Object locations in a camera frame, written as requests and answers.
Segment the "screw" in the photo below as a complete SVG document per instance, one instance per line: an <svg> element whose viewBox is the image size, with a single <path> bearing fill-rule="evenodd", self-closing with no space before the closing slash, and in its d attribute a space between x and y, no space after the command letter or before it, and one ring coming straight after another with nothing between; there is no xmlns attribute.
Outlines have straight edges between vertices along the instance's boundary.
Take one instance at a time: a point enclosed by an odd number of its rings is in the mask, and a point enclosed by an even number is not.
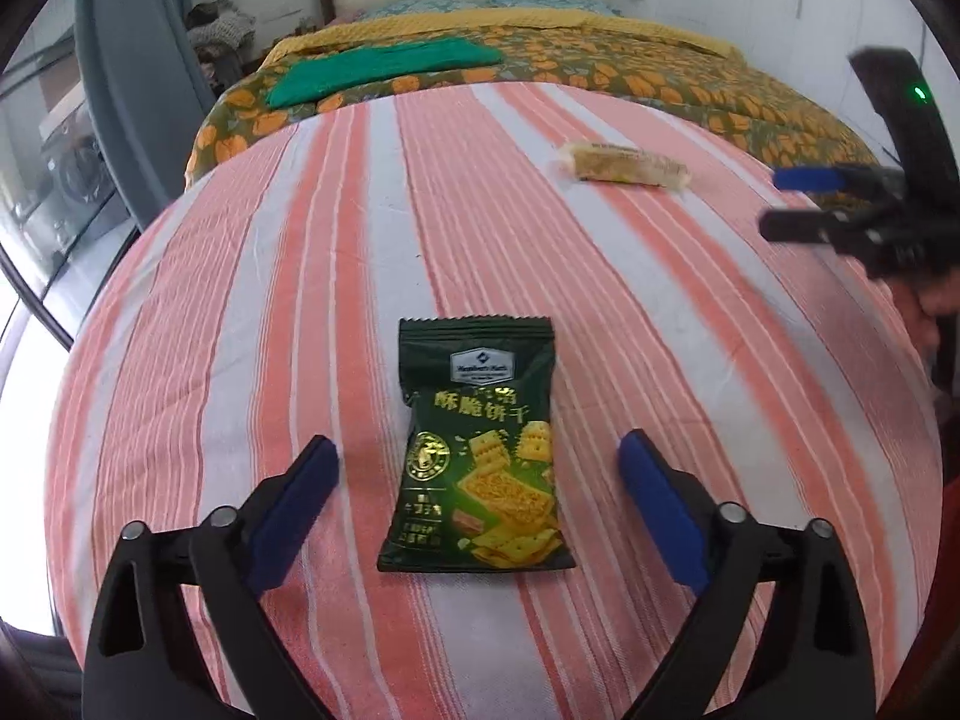
<svg viewBox="0 0 960 720"><path fill-rule="evenodd" d="M744 509L738 503L733 503L733 501L722 503L720 504L720 517L723 517L727 522L738 525L747 521L747 509Z"/></svg>
<svg viewBox="0 0 960 720"><path fill-rule="evenodd" d="M810 530L820 538L833 538L833 526L826 519L811 520Z"/></svg>
<svg viewBox="0 0 960 720"><path fill-rule="evenodd" d="M210 524L214 528L226 528L227 525L236 522L236 519L237 509L232 506L221 506L218 509L213 509L212 514L210 514Z"/></svg>
<svg viewBox="0 0 960 720"><path fill-rule="evenodd" d="M128 522L123 526L123 530L120 531L120 538L123 538L123 541L136 541L143 536L145 530L147 530L146 524L134 519L133 522Z"/></svg>

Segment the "cracker image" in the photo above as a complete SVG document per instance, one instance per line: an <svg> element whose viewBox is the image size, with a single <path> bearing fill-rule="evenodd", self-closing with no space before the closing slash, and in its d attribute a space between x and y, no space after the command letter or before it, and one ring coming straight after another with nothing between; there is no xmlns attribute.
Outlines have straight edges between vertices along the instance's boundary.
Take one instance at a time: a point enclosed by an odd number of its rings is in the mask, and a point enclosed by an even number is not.
<svg viewBox="0 0 960 720"><path fill-rule="evenodd" d="M536 533L555 506L553 495L525 485L505 470L475 469L464 476L460 489L498 514L517 533Z"/></svg>
<svg viewBox="0 0 960 720"><path fill-rule="evenodd" d="M544 547L544 549L541 549L541 551L537 552L535 555L531 555L523 565L536 565L539 562L543 562L550 556L550 553L561 544L563 544L563 541L554 536L554 538L550 539L550 542Z"/></svg>
<svg viewBox="0 0 960 720"><path fill-rule="evenodd" d="M471 552L471 554L477 558L477 560L483 560L483 562L488 562L494 568L515 568L516 566L507 560L505 557L500 555L497 552L493 552L491 549L486 547L477 547Z"/></svg>
<svg viewBox="0 0 960 720"><path fill-rule="evenodd" d="M496 528L491 528L486 533L474 538L473 543L478 547L499 550L504 544L513 541L515 538L517 538L517 534L506 525L497 525Z"/></svg>
<svg viewBox="0 0 960 720"><path fill-rule="evenodd" d="M557 532L552 528L547 528L545 531L537 533L536 536L517 536L507 543L501 544L496 548L496 551L513 563L527 562L550 543L554 533Z"/></svg>
<svg viewBox="0 0 960 720"><path fill-rule="evenodd" d="M521 460L553 463L549 422L533 420L523 426L523 430L520 431L520 440L517 442L517 457Z"/></svg>
<svg viewBox="0 0 960 720"><path fill-rule="evenodd" d="M481 436L470 439L470 454L479 469L493 466L505 469L510 464L510 453L496 430L488 430Z"/></svg>

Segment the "person's hand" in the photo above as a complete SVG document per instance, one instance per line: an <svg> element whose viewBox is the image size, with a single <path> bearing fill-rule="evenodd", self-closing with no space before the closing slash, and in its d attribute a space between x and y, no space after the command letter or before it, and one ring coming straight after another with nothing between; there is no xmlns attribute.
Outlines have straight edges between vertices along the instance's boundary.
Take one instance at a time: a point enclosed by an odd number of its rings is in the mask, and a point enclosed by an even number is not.
<svg viewBox="0 0 960 720"><path fill-rule="evenodd" d="M960 312L960 269L915 288L901 279L889 282L894 305L904 318L906 332L920 355L928 355L940 345L936 317Z"/></svg>

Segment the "cracker package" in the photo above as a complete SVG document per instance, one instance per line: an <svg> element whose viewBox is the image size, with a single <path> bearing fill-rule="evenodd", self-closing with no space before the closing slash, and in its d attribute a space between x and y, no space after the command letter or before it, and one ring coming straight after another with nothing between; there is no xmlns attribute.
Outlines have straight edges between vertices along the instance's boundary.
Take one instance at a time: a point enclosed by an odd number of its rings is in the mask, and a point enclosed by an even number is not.
<svg viewBox="0 0 960 720"><path fill-rule="evenodd" d="M381 571L572 568L557 520L549 319L400 322L411 426Z"/></svg>
<svg viewBox="0 0 960 720"><path fill-rule="evenodd" d="M581 181L647 184L672 191L690 185L686 165L639 148L612 143L567 143L560 148L560 156Z"/></svg>

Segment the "blue gripper pad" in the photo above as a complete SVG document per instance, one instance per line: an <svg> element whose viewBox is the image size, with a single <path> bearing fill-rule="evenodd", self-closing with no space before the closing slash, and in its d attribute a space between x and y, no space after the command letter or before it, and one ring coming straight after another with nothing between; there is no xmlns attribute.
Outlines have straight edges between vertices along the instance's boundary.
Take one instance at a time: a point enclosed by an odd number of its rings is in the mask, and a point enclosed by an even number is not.
<svg viewBox="0 0 960 720"><path fill-rule="evenodd" d="M323 504L340 480L337 447L324 437L314 437L298 463L299 467L287 472L277 502L248 543L251 562L246 584L257 598L283 584Z"/></svg>
<svg viewBox="0 0 960 720"><path fill-rule="evenodd" d="M782 167L774 170L774 186L781 191L843 191L843 173L832 167Z"/></svg>
<svg viewBox="0 0 960 720"><path fill-rule="evenodd" d="M627 493L640 509L673 581L700 595L709 583L704 563L706 542L694 514L669 481L667 472L677 472L669 470L653 442L639 430L627 433L621 440L617 464Z"/></svg>

